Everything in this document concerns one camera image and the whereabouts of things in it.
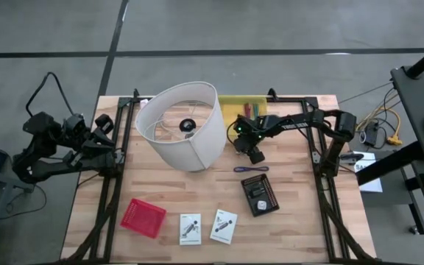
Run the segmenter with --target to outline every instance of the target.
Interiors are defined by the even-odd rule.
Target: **red plastic basket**
[[[142,202],[139,199],[132,199],[125,211],[121,226],[156,239],[165,215],[165,209]]]

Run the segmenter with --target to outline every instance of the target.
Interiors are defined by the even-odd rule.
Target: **power adapter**
[[[367,146],[374,147],[377,143],[377,132],[378,132],[379,123],[371,121],[364,129],[364,139],[361,142]]]

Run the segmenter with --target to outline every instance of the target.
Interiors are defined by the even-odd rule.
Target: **wooden table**
[[[336,96],[317,97],[321,109],[338,108]],[[115,117],[117,101],[117,96],[100,97],[95,117],[102,113]],[[189,111],[189,108],[177,110],[178,113],[181,111]],[[301,106],[296,103],[268,104],[268,114],[286,115],[300,112]],[[328,261],[308,142],[298,131],[284,132],[260,143],[259,148],[266,156],[262,164],[270,167],[266,174],[280,210],[255,218],[250,212],[240,180],[258,173],[233,172],[233,167],[250,165],[250,161],[246,156],[236,155],[231,144],[226,145],[222,156],[207,171],[180,172],[168,166],[139,135],[134,126],[133,122],[113,240],[112,262]],[[83,173],[79,181],[83,181],[92,173]],[[356,177],[354,174],[340,171],[335,182],[345,225],[364,250],[375,257]],[[93,227],[101,186],[102,178],[97,177],[78,189],[62,258],[70,256]],[[141,236],[120,226],[120,221],[132,198],[141,199],[167,210],[165,222],[157,239]],[[238,214],[231,245],[209,239],[218,208]],[[202,245],[179,246],[181,213],[202,214]],[[102,234],[99,244],[100,252],[104,249],[103,236],[105,233]],[[339,254],[337,241],[333,229],[333,242]]]

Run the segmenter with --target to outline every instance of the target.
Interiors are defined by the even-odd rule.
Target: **table leg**
[[[413,160],[424,159],[424,153],[418,141],[415,141],[408,146],[396,151],[395,153],[375,162],[356,172],[358,177],[358,184],[361,186],[365,183],[373,181],[380,176],[387,174],[391,171],[401,168]]]

